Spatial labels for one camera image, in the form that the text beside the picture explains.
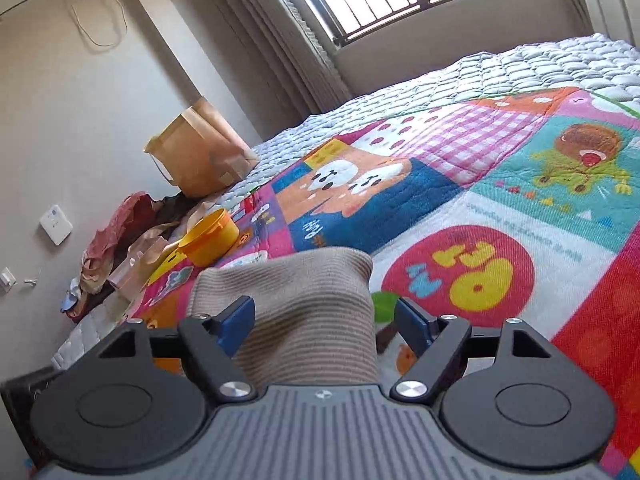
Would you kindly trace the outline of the beige pleated curtain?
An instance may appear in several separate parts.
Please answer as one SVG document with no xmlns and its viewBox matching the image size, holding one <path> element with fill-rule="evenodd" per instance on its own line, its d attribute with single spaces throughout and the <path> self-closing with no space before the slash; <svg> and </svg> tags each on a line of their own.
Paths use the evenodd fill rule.
<svg viewBox="0 0 640 480">
<path fill-rule="evenodd" d="M 291 0 L 226 0 L 273 73 L 285 101 L 303 117 L 334 110 L 352 94 Z"/>
</svg>

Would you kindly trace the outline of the pile of red clothes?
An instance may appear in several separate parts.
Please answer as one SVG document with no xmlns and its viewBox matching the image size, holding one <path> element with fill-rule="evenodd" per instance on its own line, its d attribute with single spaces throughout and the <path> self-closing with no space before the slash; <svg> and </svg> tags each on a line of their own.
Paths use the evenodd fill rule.
<svg viewBox="0 0 640 480">
<path fill-rule="evenodd" d="M 78 277 L 70 282 L 61 311 L 74 323 L 81 321 L 114 292 L 107 278 L 128 258 L 134 243 L 145 234 L 171 235 L 197 203 L 183 192 L 161 200 L 153 200 L 145 192 L 125 198 L 82 254 Z"/>
</svg>

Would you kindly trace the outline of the grey quilted mattress cover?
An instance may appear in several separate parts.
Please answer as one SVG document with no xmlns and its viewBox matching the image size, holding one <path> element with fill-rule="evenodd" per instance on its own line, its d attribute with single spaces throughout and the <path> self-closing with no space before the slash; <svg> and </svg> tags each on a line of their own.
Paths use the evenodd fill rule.
<svg viewBox="0 0 640 480">
<path fill-rule="evenodd" d="M 258 188 L 280 176 L 316 148 L 372 122 L 418 110 L 466 103 L 496 96 L 577 88 L 602 92 L 617 103 L 639 108 L 639 55 L 621 41 L 601 35 L 572 38 L 548 44 L 526 44 L 501 54 L 480 52 L 462 58 L 443 70 L 354 99 L 333 112 L 305 120 L 258 148 L 259 165 L 241 183 L 212 199 L 213 207 L 232 209 Z M 172 327 L 189 315 L 191 292 L 205 271 L 186 258 L 176 259 L 129 308 L 150 327 Z M 369 289 L 372 299 L 371 278 Z M 378 371 L 382 330 L 375 318 Z"/>
</svg>

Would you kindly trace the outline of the white wall switch panel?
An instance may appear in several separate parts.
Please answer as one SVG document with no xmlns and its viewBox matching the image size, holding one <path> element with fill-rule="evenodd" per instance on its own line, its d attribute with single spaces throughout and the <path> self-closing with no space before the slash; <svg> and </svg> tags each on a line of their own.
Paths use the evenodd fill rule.
<svg viewBox="0 0 640 480">
<path fill-rule="evenodd" d="M 73 225 L 58 204 L 51 206 L 39 219 L 43 231 L 55 246 L 60 246 L 73 232 Z"/>
</svg>

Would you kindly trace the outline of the brown paper bag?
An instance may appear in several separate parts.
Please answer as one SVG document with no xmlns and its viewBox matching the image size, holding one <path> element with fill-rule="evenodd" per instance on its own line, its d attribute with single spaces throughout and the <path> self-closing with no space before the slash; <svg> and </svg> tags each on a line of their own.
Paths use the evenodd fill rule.
<svg viewBox="0 0 640 480">
<path fill-rule="evenodd" d="M 184 110 L 144 151 L 165 180 L 202 198 L 243 181 L 259 157 L 205 98 Z"/>
</svg>

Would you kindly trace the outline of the beige striped knit garment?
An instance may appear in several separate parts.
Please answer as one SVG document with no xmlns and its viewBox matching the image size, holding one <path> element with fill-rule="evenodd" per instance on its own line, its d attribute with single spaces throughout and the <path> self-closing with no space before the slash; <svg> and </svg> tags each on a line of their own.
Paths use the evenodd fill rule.
<svg viewBox="0 0 640 480">
<path fill-rule="evenodd" d="M 378 379 L 372 259 L 326 247 L 225 269 L 195 281 L 189 314 L 216 315 L 249 296 L 255 324 L 235 363 L 258 390 L 272 384 L 370 384 Z"/>
</svg>

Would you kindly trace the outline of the colourful patchwork play mat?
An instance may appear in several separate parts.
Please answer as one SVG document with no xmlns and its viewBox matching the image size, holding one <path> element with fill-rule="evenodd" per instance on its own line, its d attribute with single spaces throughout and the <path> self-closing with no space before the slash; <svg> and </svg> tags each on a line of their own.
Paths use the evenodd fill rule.
<svg viewBox="0 0 640 480">
<path fill-rule="evenodd" d="M 611 396 L 604 452 L 639 474 L 639 109 L 577 88 L 372 122 L 316 148 L 231 211 L 221 266 L 326 246 L 373 258 L 381 375 L 413 364 L 392 333 L 407 296 L 496 325 L 519 314 Z"/>
</svg>

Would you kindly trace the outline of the yellow plastic bowl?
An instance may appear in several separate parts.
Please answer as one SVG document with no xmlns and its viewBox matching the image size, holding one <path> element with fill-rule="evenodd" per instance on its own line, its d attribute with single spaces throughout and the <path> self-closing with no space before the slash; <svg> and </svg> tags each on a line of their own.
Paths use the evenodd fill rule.
<svg viewBox="0 0 640 480">
<path fill-rule="evenodd" d="M 178 251 L 194 266 L 206 268 L 221 259 L 235 244 L 240 230 L 229 211 L 218 208 L 201 218 L 180 240 Z"/>
</svg>

